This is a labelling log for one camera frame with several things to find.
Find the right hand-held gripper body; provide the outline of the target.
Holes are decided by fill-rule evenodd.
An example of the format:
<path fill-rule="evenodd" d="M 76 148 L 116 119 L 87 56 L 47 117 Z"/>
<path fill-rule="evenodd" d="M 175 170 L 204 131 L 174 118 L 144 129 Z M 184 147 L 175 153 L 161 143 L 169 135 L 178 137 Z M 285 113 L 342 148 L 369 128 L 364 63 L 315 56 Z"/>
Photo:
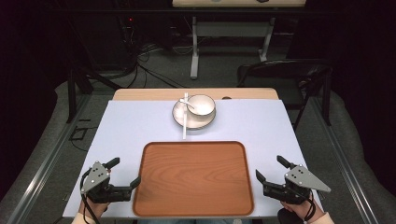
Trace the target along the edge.
<path fill-rule="evenodd" d="M 295 165 L 284 174 L 282 185 L 262 179 L 263 195 L 290 204 L 301 204 L 310 198 L 311 190 L 330 192 L 331 188 L 302 165 Z"/>

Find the light wooden table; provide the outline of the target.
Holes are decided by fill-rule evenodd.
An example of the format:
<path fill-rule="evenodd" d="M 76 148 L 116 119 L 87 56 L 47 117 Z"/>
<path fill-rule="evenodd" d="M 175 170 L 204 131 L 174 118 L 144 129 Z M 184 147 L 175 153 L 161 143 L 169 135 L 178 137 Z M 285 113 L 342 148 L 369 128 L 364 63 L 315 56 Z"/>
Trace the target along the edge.
<path fill-rule="evenodd" d="M 115 101 L 172 101 L 188 95 L 205 94 L 215 100 L 221 99 L 270 99 L 278 100 L 272 88 L 192 88 L 192 89 L 119 89 Z"/>

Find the light wooden desk top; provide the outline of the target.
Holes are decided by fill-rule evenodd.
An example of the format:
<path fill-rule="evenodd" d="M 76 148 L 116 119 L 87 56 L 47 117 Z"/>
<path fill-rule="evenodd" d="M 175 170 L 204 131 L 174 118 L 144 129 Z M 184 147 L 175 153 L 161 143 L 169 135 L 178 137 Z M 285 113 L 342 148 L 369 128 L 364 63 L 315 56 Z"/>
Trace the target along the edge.
<path fill-rule="evenodd" d="M 304 7 L 306 0 L 172 0 L 173 7 Z"/>

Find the white bowl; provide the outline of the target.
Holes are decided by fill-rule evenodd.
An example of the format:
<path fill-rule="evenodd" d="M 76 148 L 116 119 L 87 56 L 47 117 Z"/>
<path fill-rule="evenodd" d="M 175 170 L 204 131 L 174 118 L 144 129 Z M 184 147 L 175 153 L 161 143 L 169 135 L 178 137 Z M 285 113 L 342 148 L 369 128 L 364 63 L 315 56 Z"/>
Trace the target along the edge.
<path fill-rule="evenodd" d="M 197 116 L 208 116 L 216 108 L 214 100 L 208 95 L 197 94 L 188 99 L 188 110 Z"/>

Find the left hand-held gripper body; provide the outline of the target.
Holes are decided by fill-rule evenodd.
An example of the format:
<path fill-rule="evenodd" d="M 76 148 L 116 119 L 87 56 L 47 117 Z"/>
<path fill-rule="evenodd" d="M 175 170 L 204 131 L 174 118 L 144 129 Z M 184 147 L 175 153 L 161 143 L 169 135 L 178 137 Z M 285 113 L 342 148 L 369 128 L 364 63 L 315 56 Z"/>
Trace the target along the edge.
<path fill-rule="evenodd" d="M 115 187 L 109 183 L 110 170 L 96 161 L 83 175 L 80 194 L 88 197 L 93 203 L 128 202 L 132 191 L 129 187 Z"/>

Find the white table mat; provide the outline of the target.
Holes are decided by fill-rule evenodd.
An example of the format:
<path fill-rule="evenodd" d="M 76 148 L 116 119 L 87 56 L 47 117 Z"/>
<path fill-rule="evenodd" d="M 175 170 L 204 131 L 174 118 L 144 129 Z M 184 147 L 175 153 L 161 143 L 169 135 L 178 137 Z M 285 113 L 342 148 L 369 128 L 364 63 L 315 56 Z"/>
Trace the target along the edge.
<path fill-rule="evenodd" d="M 186 140 L 182 138 L 181 126 L 172 117 L 173 107 L 171 101 L 109 102 L 83 166 L 89 168 L 96 161 L 119 157 L 120 164 L 113 168 L 111 181 L 122 186 L 140 176 L 143 150 L 149 143 L 237 141 L 246 150 L 254 200 L 254 210 L 244 217 L 274 216 L 280 205 L 263 196 L 255 171 L 281 184 L 287 170 L 277 162 L 277 155 L 290 162 L 304 163 L 283 104 L 278 100 L 218 100 L 214 120 L 202 129 L 187 131 Z M 112 204 L 106 216 L 139 217 L 133 211 L 133 202 L 134 198 L 128 203 Z"/>

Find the black metal stand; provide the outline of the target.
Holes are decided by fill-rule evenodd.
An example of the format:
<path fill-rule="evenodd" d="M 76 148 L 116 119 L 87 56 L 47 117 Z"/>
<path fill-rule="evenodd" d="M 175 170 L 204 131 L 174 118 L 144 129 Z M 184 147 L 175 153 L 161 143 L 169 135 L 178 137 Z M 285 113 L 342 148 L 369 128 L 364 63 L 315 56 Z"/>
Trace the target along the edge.
<path fill-rule="evenodd" d="M 79 90 L 83 94 L 92 94 L 93 86 L 89 81 L 90 77 L 105 84 L 114 91 L 120 89 L 120 85 L 110 81 L 109 79 L 99 75 L 98 73 L 86 67 L 73 65 L 67 76 L 68 108 L 69 108 L 67 123 L 70 123 L 78 112 L 76 88 L 79 88 Z"/>

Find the black chair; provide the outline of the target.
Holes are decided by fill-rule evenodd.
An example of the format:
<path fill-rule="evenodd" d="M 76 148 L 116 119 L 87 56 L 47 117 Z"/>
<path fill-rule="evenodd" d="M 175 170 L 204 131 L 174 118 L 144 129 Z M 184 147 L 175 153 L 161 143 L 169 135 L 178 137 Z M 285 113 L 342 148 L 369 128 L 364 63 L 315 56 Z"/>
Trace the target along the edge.
<path fill-rule="evenodd" d="M 320 59 L 282 59 L 240 65 L 237 86 L 272 88 L 287 110 L 297 110 L 294 130 L 300 123 L 308 100 L 322 91 L 321 115 L 330 125 L 332 66 Z"/>

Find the person's right hand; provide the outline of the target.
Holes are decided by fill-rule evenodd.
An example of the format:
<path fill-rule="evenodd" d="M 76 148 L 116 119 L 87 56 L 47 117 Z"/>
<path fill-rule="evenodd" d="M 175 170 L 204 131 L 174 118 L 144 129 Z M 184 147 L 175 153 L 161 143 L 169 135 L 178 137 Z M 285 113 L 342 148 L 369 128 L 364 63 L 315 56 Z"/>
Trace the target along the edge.
<path fill-rule="evenodd" d="M 305 201 L 301 204 L 290 204 L 286 202 L 281 202 L 281 204 L 286 210 L 295 213 L 300 219 L 303 219 L 304 221 L 307 221 L 313 215 L 322 213 L 316 208 L 315 203 L 311 203 L 309 201 Z"/>

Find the brown wooden tray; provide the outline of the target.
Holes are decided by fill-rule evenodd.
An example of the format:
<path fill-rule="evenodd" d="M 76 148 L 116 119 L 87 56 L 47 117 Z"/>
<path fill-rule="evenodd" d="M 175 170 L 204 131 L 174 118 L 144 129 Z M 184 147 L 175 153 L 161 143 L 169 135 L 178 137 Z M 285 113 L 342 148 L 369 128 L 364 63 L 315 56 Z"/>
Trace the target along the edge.
<path fill-rule="evenodd" d="M 149 143 L 139 175 L 139 217 L 244 217 L 254 210 L 246 150 L 237 141 Z"/>

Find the white plate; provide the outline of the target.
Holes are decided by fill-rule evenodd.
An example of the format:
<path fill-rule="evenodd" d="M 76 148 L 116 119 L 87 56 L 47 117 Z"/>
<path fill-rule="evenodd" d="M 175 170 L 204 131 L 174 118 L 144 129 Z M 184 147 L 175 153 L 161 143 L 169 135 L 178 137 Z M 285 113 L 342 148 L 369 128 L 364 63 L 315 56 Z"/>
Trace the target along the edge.
<path fill-rule="evenodd" d="M 183 126 L 183 113 L 184 105 L 177 101 L 173 107 L 172 115 L 174 120 L 181 126 Z M 187 129 L 201 129 L 208 125 L 210 122 L 214 120 L 216 116 L 216 108 L 215 110 L 208 116 L 197 116 L 192 114 L 189 110 L 187 110 Z"/>

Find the metal floor rail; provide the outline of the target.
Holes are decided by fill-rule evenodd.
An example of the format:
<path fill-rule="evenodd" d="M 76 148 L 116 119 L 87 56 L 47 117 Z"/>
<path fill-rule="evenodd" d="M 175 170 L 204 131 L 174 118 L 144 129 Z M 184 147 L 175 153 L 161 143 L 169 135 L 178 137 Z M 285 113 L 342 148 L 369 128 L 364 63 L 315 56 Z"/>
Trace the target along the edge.
<path fill-rule="evenodd" d="M 319 119 L 320 126 L 324 131 L 327 139 L 330 141 L 330 146 L 332 149 L 332 154 L 335 157 L 338 169 L 342 175 L 346 187 L 355 207 L 358 209 L 362 221 L 364 224 L 379 224 L 378 219 L 374 213 L 372 206 L 369 204 L 365 193 L 362 190 L 361 184 L 359 183 L 357 177 L 355 176 L 347 157 L 342 149 L 333 129 L 327 124 L 327 122 L 322 118 L 320 101 L 317 98 L 312 100 L 312 107 Z"/>
<path fill-rule="evenodd" d="M 78 112 L 67 122 L 61 97 L 20 176 L 0 202 L 0 224 L 70 224 L 64 209 L 95 133 L 90 95 L 78 97 Z"/>

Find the person's left hand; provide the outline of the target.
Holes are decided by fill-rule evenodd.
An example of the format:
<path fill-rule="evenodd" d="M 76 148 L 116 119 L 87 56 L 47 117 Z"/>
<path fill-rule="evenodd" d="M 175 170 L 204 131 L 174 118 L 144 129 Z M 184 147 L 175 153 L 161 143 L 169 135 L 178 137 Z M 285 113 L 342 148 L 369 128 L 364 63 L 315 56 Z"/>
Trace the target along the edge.
<path fill-rule="evenodd" d="M 80 203 L 78 213 L 85 217 L 86 220 L 92 220 L 93 217 L 99 218 L 108 207 L 108 203 L 93 203 L 89 198 Z"/>

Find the white chopsticks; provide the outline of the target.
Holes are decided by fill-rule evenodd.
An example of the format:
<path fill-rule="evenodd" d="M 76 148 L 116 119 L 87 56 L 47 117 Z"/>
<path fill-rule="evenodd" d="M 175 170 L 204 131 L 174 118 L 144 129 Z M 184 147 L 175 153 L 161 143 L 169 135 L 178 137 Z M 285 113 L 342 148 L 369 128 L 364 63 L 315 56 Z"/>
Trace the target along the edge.
<path fill-rule="evenodd" d="M 184 93 L 184 97 L 183 99 L 188 100 L 189 95 L 187 92 Z M 183 134 L 182 134 L 182 138 L 183 140 L 186 140 L 187 138 L 187 110 L 188 110 L 188 106 L 184 105 L 184 114 L 183 114 Z"/>

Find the white metal desk frame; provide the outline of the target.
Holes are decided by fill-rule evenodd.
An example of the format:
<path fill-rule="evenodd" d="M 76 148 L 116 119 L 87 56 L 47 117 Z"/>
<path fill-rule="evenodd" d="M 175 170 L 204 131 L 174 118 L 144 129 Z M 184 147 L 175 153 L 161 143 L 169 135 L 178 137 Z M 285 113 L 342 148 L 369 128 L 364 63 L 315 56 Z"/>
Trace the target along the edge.
<path fill-rule="evenodd" d="M 198 78 L 199 49 L 198 37 L 262 37 L 263 44 L 258 50 L 260 61 L 267 60 L 267 52 L 275 27 L 275 18 L 266 21 L 198 21 L 192 18 L 192 57 L 190 78 Z"/>

